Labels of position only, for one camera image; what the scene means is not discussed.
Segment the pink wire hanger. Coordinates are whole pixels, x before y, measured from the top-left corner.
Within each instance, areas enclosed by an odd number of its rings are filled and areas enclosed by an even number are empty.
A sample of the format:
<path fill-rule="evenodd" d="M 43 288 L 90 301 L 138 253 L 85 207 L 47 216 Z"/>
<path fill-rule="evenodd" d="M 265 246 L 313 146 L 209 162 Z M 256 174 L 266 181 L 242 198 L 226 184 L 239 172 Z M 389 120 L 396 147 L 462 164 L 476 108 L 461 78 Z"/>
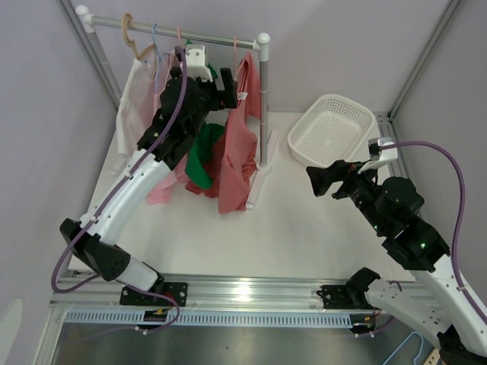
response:
<path fill-rule="evenodd" d="M 179 27 L 177 27 L 177 39 L 178 39 L 178 43 L 179 43 L 179 46 L 180 48 L 182 49 L 183 53 L 185 52 L 185 43 L 183 42 L 183 38 L 182 38 L 182 35 L 181 35 L 181 30 Z"/>
<path fill-rule="evenodd" d="M 240 62 L 237 59 L 237 36 L 234 37 L 234 80 L 237 83 L 237 102 L 240 102 Z"/>

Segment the dusty red t-shirt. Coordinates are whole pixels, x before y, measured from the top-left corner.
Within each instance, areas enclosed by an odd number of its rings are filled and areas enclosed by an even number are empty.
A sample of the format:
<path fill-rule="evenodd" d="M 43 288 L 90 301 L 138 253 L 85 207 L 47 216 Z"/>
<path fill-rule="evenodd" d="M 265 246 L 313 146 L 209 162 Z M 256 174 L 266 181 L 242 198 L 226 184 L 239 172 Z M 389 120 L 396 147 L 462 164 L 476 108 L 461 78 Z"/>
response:
<path fill-rule="evenodd" d="M 212 159 L 205 165 L 212 186 L 200 189 L 190 180 L 186 184 L 186 189 L 196 195 L 217 198 L 221 214 L 246 209 L 257 148 L 257 136 L 247 126 L 247 118 L 259 119 L 260 112 L 259 71 L 247 52 L 240 62 L 240 102 L 229 110 L 224 134 L 213 145 Z"/>

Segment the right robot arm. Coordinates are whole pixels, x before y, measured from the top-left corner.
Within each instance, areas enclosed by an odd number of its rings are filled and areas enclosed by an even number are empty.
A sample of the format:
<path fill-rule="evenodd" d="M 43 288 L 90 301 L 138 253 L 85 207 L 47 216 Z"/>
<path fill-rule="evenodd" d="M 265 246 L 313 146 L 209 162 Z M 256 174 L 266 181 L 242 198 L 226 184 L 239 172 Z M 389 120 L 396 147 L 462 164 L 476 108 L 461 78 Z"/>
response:
<path fill-rule="evenodd" d="M 398 159 L 400 148 L 425 147 L 443 154 L 458 179 L 460 204 L 453 241 L 419 216 L 425 200 L 412 180 L 391 176 L 378 182 L 378 170 Z M 401 284 L 389 282 L 369 268 L 361 268 L 344 285 L 323 285 L 317 291 L 327 309 L 384 309 L 415 329 L 438 350 L 446 364 L 486 362 L 486 307 L 468 287 L 457 260 L 457 246 L 465 208 L 466 188 L 458 162 L 444 148 L 428 141 L 395 142 L 390 137 L 368 142 L 366 161 L 335 160 L 322 167 L 306 167 L 316 197 L 332 184 L 331 195 L 349 198 L 374 229 L 390 258 L 409 271 L 441 307 L 436 313 L 415 302 Z"/>

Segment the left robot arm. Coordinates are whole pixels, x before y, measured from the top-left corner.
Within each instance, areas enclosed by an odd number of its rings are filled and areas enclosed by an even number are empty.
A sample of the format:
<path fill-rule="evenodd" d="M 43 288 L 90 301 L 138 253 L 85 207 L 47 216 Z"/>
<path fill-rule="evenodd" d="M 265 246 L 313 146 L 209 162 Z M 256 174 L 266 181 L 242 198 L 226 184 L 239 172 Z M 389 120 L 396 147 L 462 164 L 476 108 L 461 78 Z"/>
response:
<path fill-rule="evenodd" d="M 159 303 L 164 286 L 160 274 L 118 247 L 119 237 L 148 193 L 167 177 L 194 145 L 211 111 L 237 106 L 237 83 L 221 68 L 223 89 L 213 81 L 189 77 L 177 67 L 160 95 L 161 106 L 138 140 L 126 168 L 103 200 L 78 220 L 65 219 L 60 232 L 73 255 L 105 281 L 137 288 L 148 305 Z"/>

